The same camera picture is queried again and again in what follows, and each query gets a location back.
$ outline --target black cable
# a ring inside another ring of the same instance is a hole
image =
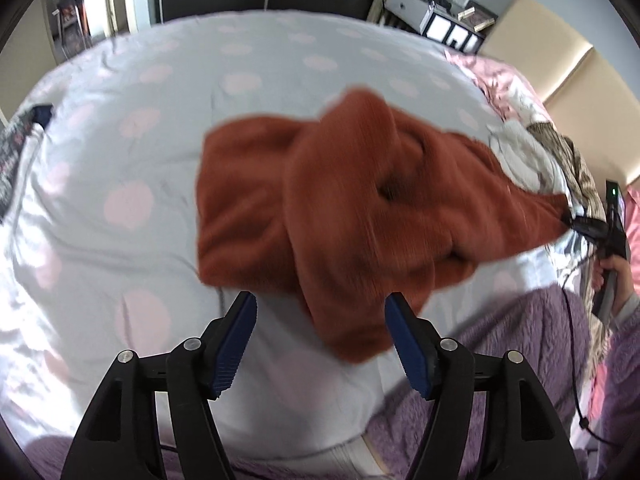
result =
[[[620,444],[616,444],[614,442],[611,442],[610,440],[607,440],[606,438],[602,438],[601,436],[595,434],[591,428],[589,427],[589,419],[586,416],[582,415],[582,411],[580,410],[580,399],[578,397],[578,386],[577,386],[577,381],[575,378],[575,335],[574,335],[574,319],[573,316],[571,315],[571,306],[569,305],[569,297],[566,294],[566,290],[564,290],[564,288],[566,287],[566,284],[569,281],[569,278],[572,276],[572,274],[579,269],[586,261],[588,261],[594,254],[587,254],[587,256],[585,256],[583,259],[581,259],[577,265],[569,272],[569,274],[567,275],[567,277],[564,279],[564,283],[562,284],[562,294],[564,295],[564,305],[566,306],[566,313],[567,316],[569,317],[569,333],[571,336],[570,339],[570,348],[571,348],[571,380],[572,380],[572,387],[574,389],[574,401],[575,401],[575,409],[578,412],[578,418],[580,419],[580,427],[585,430],[587,433],[589,433],[595,440],[597,440],[598,442],[601,442],[603,444],[607,444],[608,446],[612,446],[618,449],[622,449],[622,446],[620,446]]]

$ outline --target pink blanket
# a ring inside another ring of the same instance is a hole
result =
[[[640,295],[640,191],[629,187],[625,196],[625,231],[631,248],[631,273]]]
[[[466,74],[471,81],[482,90],[488,103],[505,121],[532,122],[527,119],[533,106],[545,121],[553,122],[529,81],[513,66],[487,57],[448,51],[445,51],[445,57],[451,64],[468,70]],[[527,109],[527,118],[523,117],[523,108]]]

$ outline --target human hand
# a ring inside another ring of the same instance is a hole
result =
[[[631,266],[629,262],[620,256],[610,256],[597,260],[593,264],[593,275],[591,284],[593,290],[598,292],[604,285],[603,273],[605,270],[615,270],[618,273],[618,282],[616,284],[616,295],[613,299],[613,307],[611,315],[616,316],[627,300],[634,293],[634,279],[631,274]]]

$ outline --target blue gripper pad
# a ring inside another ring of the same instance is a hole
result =
[[[216,399],[224,390],[231,387],[257,319],[258,305],[255,296],[248,292],[241,292],[236,301],[238,300],[242,303],[237,306],[234,302],[225,316],[226,318],[230,314],[235,314],[226,333],[223,334],[215,358],[211,390]]]
[[[428,399],[434,384],[437,352],[399,292],[386,298],[385,322],[409,384],[424,399]]]

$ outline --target white cloth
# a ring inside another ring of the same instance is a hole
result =
[[[640,305],[640,298],[634,292],[629,299],[626,300],[617,316],[611,320],[611,329],[613,332],[617,332],[625,325],[626,321],[633,315],[636,308],[638,308],[638,305]]]
[[[304,475],[339,475],[349,478],[389,478],[380,469],[364,439],[359,436],[326,451],[302,458],[265,460],[265,465],[283,467]]]
[[[487,125],[489,147],[516,186],[534,193],[565,192],[566,182],[552,156],[515,119]]]
[[[520,116],[524,127],[533,123],[546,123],[550,120],[547,111],[533,99],[531,92],[519,77],[514,77],[506,94],[511,107]]]

